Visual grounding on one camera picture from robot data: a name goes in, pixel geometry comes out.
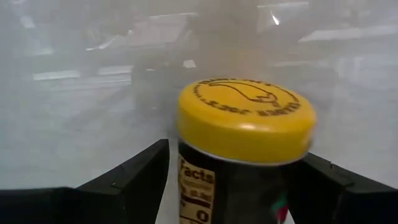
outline translucent plastic sheet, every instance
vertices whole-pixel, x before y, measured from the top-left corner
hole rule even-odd
[[[319,114],[313,153],[398,187],[397,11],[393,0],[2,1],[0,188],[78,186],[175,137],[181,88],[220,76],[303,94]]]

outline nutrition facts label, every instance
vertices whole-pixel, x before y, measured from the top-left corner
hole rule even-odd
[[[211,223],[215,173],[179,158],[180,224]]]

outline blurry background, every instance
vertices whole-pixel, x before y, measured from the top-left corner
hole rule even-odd
[[[3,0],[0,188],[76,187],[175,138],[178,92],[215,76],[306,96],[313,153],[398,187],[397,12],[394,0]],[[177,220],[173,162],[175,208],[159,223]]]

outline yellow bottle cap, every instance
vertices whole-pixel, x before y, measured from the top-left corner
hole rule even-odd
[[[266,82],[212,78],[184,88],[178,130],[211,156],[286,164],[306,155],[317,116],[304,97]]]

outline yellow lid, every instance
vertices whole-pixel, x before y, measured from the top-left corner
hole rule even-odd
[[[192,83],[178,103],[178,130],[186,143],[214,156],[256,164],[302,158],[316,117],[297,93],[238,78]]]

